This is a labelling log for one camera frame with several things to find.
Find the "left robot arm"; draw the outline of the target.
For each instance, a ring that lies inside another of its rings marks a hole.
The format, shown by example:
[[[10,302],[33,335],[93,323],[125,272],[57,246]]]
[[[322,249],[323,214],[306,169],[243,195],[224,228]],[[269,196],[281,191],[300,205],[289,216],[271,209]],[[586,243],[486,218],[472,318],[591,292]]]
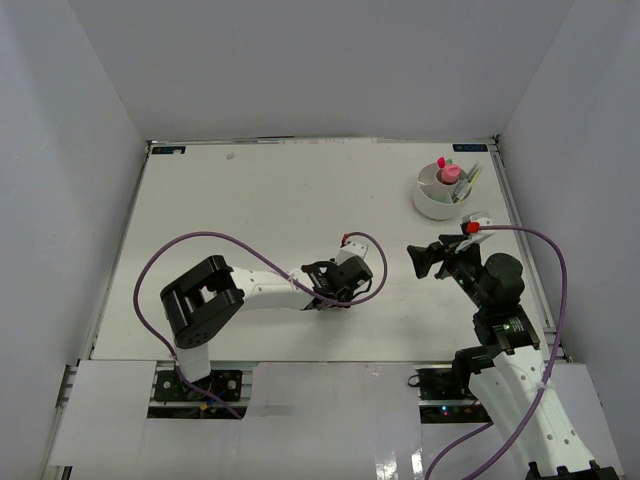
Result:
[[[177,387],[191,399],[209,392],[212,377],[208,343],[235,314],[345,305],[372,280],[364,258],[353,253],[340,253],[335,260],[304,265],[283,276],[232,267],[221,255],[206,258],[160,293],[180,368]]]

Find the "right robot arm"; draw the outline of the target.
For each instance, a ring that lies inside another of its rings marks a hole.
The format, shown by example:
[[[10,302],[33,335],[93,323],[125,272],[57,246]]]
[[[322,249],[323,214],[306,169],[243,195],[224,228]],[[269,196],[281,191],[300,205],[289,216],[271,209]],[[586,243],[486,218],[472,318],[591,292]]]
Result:
[[[427,247],[408,246],[417,278],[439,268],[476,306],[476,347],[456,352],[453,390],[476,398],[501,435],[501,447],[469,473],[477,479],[506,454],[525,479],[615,479],[586,447],[551,385],[554,359],[546,359],[542,342],[520,297],[523,266],[507,253],[482,258],[479,236],[472,232],[442,235]]]

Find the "pink-lidded small jar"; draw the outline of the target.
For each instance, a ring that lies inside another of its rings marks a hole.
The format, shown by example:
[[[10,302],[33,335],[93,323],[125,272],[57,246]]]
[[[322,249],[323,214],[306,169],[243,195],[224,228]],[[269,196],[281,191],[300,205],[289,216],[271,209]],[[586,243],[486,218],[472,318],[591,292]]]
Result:
[[[455,185],[460,178],[461,168],[457,164],[446,163],[439,171],[439,181],[444,185]]]

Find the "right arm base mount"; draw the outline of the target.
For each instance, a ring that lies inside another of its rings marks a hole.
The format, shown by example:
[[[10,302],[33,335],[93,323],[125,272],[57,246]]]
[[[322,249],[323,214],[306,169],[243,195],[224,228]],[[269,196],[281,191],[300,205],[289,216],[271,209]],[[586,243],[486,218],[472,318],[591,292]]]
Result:
[[[490,417],[483,405],[461,387],[450,368],[418,368],[407,385],[417,391],[420,420],[430,424],[484,424]]]

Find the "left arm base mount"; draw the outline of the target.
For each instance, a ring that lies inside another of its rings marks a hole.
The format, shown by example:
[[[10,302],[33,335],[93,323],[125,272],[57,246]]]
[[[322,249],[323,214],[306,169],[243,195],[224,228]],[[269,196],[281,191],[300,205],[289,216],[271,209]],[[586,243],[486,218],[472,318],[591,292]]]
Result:
[[[214,364],[209,375],[188,386],[173,366],[156,368],[147,417],[174,420],[240,420],[247,411],[252,371]]]

